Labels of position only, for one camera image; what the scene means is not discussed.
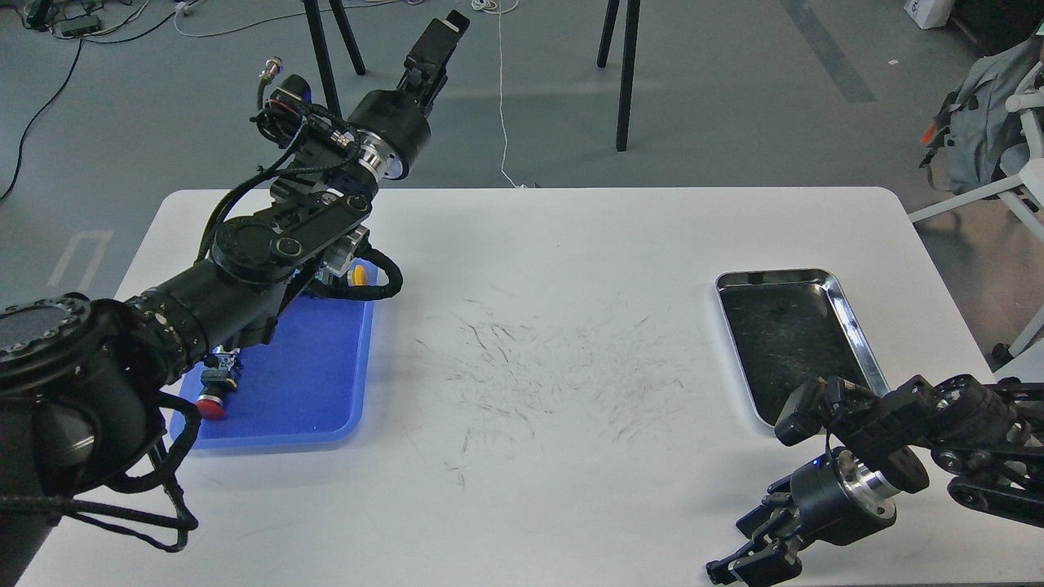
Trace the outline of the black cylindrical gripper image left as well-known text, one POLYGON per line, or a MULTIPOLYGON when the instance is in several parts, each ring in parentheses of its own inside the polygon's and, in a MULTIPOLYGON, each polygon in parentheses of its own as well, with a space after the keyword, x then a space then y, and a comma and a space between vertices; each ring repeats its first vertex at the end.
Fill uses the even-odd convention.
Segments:
POLYGON ((395 156, 385 177, 405 179, 428 145, 431 127, 420 107, 432 107, 448 81, 446 66, 470 27, 461 11, 433 19, 404 60, 398 90, 371 90, 347 117, 356 130, 379 137, 395 156))

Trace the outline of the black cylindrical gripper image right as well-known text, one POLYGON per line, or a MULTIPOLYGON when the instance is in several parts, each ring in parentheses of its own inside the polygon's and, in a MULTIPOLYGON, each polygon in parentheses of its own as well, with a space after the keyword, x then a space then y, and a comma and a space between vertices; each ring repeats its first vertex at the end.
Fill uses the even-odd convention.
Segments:
POLYGON ((845 546, 897 521, 897 491, 843 447, 799 467, 790 482, 775 482, 736 527, 749 541, 709 561, 715 585, 773 586, 801 576, 798 554, 816 541, 845 546))

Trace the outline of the black robot arm image left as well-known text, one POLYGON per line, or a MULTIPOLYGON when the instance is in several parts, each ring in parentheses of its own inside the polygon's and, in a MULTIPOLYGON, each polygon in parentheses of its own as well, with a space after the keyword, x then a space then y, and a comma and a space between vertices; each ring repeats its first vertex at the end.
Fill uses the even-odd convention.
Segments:
POLYGON ((282 157, 232 188, 206 220, 194 263, 128 298, 41 298, 2 313, 2 583, 14 586, 60 520, 185 549, 197 517, 176 472, 201 424, 166 393, 219 348, 272 339, 303 291, 376 301, 402 272, 363 227, 382 179, 406 178, 470 20, 434 19, 392 90, 347 117, 282 64, 259 83, 254 124, 282 157))

